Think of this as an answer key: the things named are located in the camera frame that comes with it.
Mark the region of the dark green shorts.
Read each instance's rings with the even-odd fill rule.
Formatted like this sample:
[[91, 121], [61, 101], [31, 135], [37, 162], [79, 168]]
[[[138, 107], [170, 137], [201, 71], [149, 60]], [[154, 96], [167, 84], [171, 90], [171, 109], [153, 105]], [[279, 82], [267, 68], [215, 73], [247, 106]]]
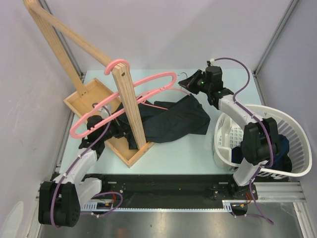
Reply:
[[210, 116], [191, 94], [177, 102], [146, 103], [138, 107], [147, 142], [167, 143], [188, 134], [207, 133]]

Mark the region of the navy blue shorts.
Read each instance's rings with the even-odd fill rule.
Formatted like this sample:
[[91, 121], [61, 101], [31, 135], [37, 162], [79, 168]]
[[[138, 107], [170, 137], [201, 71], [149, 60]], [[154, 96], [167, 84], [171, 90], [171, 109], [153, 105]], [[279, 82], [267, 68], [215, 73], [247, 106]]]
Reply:
[[[283, 172], [292, 172], [292, 162], [288, 156], [290, 146], [289, 140], [286, 136], [280, 134], [280, 152], [277, 155], [274, 155], [273, 164], [270, 167], [273, 170], [283, 171]], [[232, 149], [231, 152], [231, 162], [240, 164], [243, 160], [243, 154], [240, 146], [236, 146]]]

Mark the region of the wooden rack post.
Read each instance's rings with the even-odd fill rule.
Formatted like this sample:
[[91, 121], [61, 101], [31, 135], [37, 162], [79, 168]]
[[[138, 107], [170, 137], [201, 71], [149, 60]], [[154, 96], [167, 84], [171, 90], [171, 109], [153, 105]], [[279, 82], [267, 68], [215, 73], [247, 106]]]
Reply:
[[[62, 21], [44, 10], [37, 0], [27, 0], [26, 5], [41, 19], [49, 23], [55, 29], [60, 31], [79, 47], [81, 47], [90, 56], [96, 59], [103, 66], [109, 66], [112, 59], [105, 55], [102, 51], [89, 43], [75, 31], [65, 25]], [[139, 149], [146, 145], [144, 129], [141, 122], [141, 116], [137, 106], [136, 95], [132, 83], [130, 69], [127, 64], [119, 63], [110, 70], [112, 72], [115, 84], [119, 91], [127, 118]]]

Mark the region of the pink hanger with green shorts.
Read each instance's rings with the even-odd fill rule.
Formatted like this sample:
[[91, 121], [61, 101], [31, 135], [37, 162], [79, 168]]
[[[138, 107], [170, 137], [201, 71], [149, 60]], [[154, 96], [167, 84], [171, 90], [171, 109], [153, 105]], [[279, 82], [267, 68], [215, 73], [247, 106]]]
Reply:
[[[177, 73], [177, 78], [179, 80], [182, 79], [186, 79], [188, 77], [188, 73], [182, 71], [180, 73]], [[137, 96], [137, 99], [139, 98], [143, 98], [145, 96], [147, 96], [148, 94], [150, 94], [152, 91], [156, 91], [156, 89], [151, 89], [148, 90], [146, 92], [143, 92], [141, 94], [139, 94]], [[157, 94], [151, 98], [148, 98], [148, 102], [147, 101], [142, 101], [141, 104], [145, 105], [145, 106], [150, 106], [150, 107], [154, 107], [154, 108], [159, 108], [159, 109], [163, 109], [167, 110], [167, 107], [163, 107], [163, 106], [158, 106], [155, 105], [155, 102], [173, 102], [176, 103], [177, 101], [179, 101], [180, 99], [182, 99], [185, 96], [190, 95], [191, 93], [189, 93], [188, 91], [182, 89], [180, 86], [172, 86], [168, 89], [166, 89], [165, 91], [161, 92], [161, 94]]]

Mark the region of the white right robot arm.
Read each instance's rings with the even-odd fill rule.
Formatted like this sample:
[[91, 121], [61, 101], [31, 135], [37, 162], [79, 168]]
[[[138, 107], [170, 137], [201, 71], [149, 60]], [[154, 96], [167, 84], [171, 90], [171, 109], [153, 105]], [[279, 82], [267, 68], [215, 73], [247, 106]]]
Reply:
[[276, 120], [261, 118], [238, 102], [234, 93], [223, 86], [219, 66], [208, 66], [204, 71], [199, 69], [178, 84], [191, 93], [205, 93], [211, 106], [227, 114], [243, 130], [241, 149], [244, 158], [228, 187], [229, 195], [240, 199], [246, 194], [245, 186], [253, 181], [261, 168], [270, 167], [274, 156], [280, 152]]

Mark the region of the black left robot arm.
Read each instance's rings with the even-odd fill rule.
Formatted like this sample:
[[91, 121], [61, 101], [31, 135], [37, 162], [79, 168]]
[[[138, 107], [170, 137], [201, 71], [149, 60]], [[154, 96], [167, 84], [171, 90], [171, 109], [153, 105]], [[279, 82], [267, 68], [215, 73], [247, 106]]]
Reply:
[[69, 168], [53, 180], [45, 181], [39, 190], [38, 221], [42, 225], [73, 227], [79, 220], [81, 208], [92, 198], [111, 195], [123, 202], [123, 194], [110, 191], [100, 178], [86, 178], [88, 170], [98, 161], [105, 149], [105, 141], [121, 132], [112, 120], [89, 135], [85, 135], [78, 155]]

